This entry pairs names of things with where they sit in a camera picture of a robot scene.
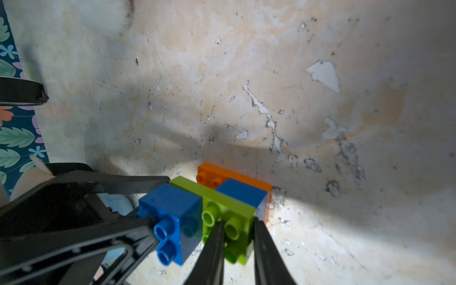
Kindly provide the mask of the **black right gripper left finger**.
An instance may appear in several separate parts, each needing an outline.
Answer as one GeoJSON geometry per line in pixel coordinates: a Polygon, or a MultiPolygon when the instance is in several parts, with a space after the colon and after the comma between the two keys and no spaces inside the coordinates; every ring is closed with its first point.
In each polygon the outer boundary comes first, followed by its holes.
{"type": "Polygon", "coordinates": [[[184,285],[222,285],[225,249],[224,222],[213,227],[204,248],[184,285]]]}

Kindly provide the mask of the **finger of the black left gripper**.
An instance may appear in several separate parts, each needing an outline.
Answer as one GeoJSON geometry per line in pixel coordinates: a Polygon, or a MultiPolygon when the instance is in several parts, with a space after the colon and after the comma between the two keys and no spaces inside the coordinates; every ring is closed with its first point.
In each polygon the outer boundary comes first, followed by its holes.
{"type": "Polygon", "coordinates": [[[22,236],[47,230],[86,226],[102,218],[104,204],[87,198],[99,194],[147,194],[168,176],[121,176],[72,171],[43,182],[1,207],[1,236],[22,236]]]}
{"type": "Polygon", "coordinates": [[[158,246],[151,218],[1,238],[3,285],[122,285],[158,246]]]}

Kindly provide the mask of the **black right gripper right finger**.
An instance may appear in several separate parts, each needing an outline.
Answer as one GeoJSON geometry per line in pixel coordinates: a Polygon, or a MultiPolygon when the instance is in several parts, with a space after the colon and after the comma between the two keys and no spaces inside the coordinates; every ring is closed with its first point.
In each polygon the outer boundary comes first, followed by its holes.
{"type": "Polygon", "coordinates": [[[256,285],[295,285],[263,221],[254,220],[254,269],[256,285]]]}

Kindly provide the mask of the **green lego brick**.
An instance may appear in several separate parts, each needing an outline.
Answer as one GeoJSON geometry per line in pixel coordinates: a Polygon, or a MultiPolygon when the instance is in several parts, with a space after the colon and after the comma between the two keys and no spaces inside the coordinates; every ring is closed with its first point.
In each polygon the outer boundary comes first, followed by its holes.
{"type": "Polygon", "coordinates": [[[220,221],[224,222],[224,257],[226,261],[231,264],[246,265],[254,247],[251,229],[256,209],[181,176],[172,179],[169,184],[202,198],[203,243],[207,242],[215,224],[220,221]]]}

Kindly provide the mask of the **small blue lego brick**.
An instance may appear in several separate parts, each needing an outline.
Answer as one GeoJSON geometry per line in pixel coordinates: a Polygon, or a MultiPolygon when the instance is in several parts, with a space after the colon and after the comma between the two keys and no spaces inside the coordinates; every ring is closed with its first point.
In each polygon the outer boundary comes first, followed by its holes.
{"type": "Polygon", "coordinates": [[[225,180],[215,190],[254,207],[258,219],[267,222],[267,191],[234,179],[225,180]]]}
{"type": "Polygon", "coordinates": [[[182,266],[202,239],[203,200],[200,196],[163,184],[139,200],[137,217],[151,217],[159,241],[157,257],[164,266],[182,266]]]}

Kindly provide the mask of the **orange lego brick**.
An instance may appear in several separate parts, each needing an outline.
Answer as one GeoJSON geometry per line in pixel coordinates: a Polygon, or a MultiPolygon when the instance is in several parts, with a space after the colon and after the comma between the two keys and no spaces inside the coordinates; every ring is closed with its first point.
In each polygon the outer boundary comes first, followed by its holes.
{"type": "Polygon", "coordinates": [[[258,219],[268,223],[272,192],[270,184],[209,163],[198,166],[196,180],[199,184],[256,208],[258,219]]]}

